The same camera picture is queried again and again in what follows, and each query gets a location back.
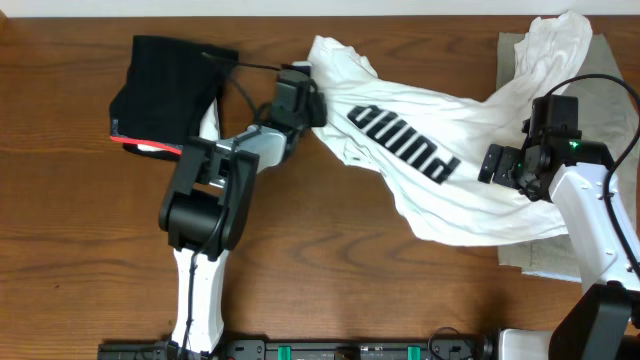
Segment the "white t-shirt black logo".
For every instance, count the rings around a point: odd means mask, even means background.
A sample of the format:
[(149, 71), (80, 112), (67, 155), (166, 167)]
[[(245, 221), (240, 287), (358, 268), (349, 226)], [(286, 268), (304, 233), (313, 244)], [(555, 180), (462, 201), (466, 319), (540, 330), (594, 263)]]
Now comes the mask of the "white t-shirt black logo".
[(533, 100), (578, 72), (592, 36), (574, 12), (536, 18), (514, 47), (513, 79), (481, 102), (382, 80), (354, 48), (317, 36), (308, 58), (328, 120), (316, 136), (344, 164), (379, 173), (420, 239), (498, 246), (563, 235), (556, 206), (478, 175), (491, 144), (522, 144)]

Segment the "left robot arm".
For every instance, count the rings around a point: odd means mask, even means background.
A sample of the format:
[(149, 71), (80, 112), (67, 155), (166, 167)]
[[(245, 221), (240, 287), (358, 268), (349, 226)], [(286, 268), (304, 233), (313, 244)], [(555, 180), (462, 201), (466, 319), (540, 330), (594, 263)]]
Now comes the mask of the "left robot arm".
[(224, 331), (226, 263), (247, 221), (257, 175), (285, 162), (301, 135), (327, 121), (314, 80), (281, 76), (265, 120), (234, 137), (189, 141), (159, 214), (179, 276), (178, 317), (171, 359), (206, 359)]

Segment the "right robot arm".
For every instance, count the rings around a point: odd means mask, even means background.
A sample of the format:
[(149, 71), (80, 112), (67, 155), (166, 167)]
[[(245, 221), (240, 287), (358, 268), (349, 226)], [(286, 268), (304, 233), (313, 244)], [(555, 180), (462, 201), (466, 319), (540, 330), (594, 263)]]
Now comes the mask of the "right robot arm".
[(608, 173), (613, 160), (602, 143), (552, 140), (520, 150), (489, 146), (478, 176), (553, 203), (575, 252), (583, 295), (551, 332), (505, 329), (497, 359), (637, 359), (639, 246)]

